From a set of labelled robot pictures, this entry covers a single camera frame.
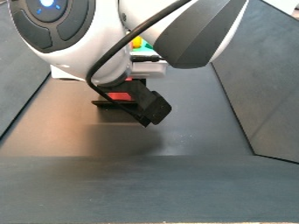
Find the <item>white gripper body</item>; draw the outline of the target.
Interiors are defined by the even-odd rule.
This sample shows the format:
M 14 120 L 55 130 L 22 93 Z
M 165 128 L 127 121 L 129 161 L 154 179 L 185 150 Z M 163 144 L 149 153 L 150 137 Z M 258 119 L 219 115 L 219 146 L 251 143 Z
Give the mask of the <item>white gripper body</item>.
M 169 63 L 155 51 L 131 52 L 131 60 L 133 66 L 127 75 L 129 78 L 153 79 L 165 77 Z M 61 80 L 86 80 L 83 75 L 66 72 L 57 66 L 51 66 L 51 77 Z

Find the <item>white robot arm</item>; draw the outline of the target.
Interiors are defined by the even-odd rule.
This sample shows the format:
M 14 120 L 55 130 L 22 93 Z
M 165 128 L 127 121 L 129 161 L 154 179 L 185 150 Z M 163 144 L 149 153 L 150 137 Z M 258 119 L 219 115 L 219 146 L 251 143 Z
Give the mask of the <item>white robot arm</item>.
M 226 49 L 249 0 L 7 0 L 14 25 L 57 79 L 83 81 L 111 47 L 174 3 L 139 34 L 175 68 L 210 64 Z

